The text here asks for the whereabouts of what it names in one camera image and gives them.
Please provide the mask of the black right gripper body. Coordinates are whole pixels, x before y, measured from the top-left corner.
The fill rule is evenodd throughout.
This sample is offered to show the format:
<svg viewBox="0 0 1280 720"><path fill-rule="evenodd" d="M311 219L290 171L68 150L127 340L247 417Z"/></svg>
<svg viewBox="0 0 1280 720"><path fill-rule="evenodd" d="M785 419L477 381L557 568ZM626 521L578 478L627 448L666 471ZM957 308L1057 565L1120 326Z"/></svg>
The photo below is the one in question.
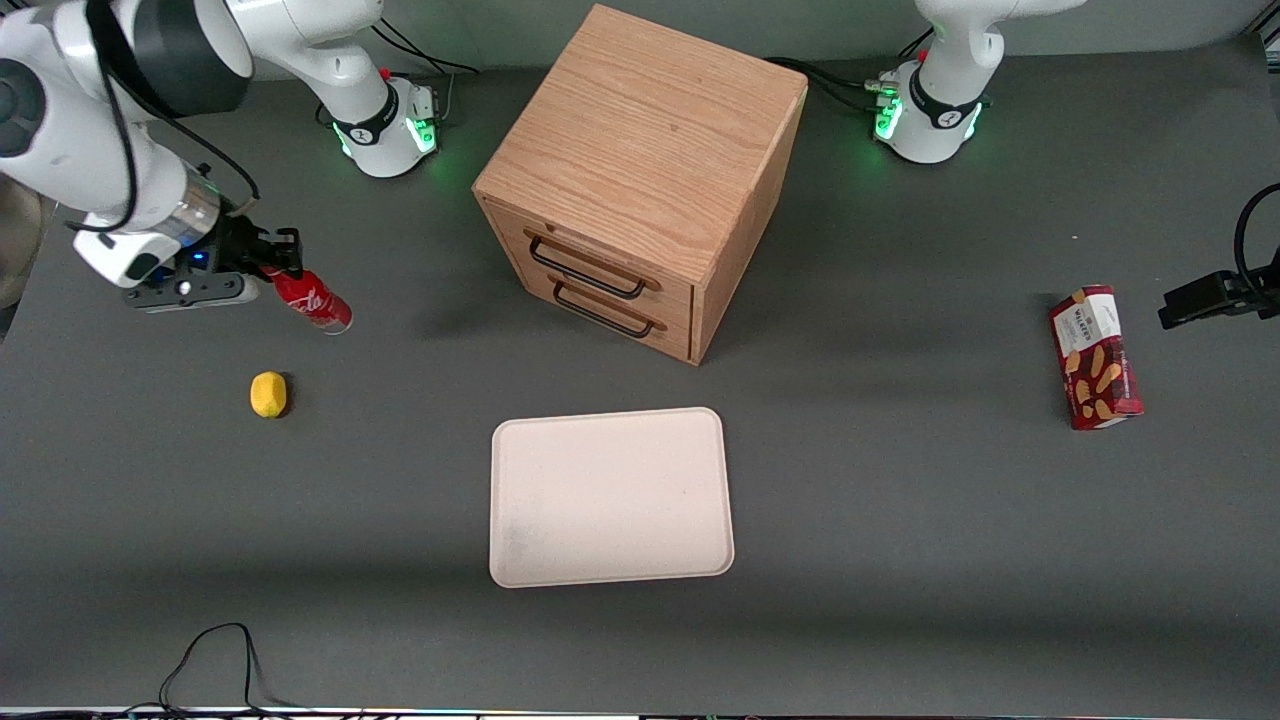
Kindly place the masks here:
<svg viewBox="0 0 1280 720"><path fill-rule="evenodd" d="M189 266L200 272L241 273L242 258L262 258L266 233L247 217L220 215L210 233L189 247Z"/></svg>

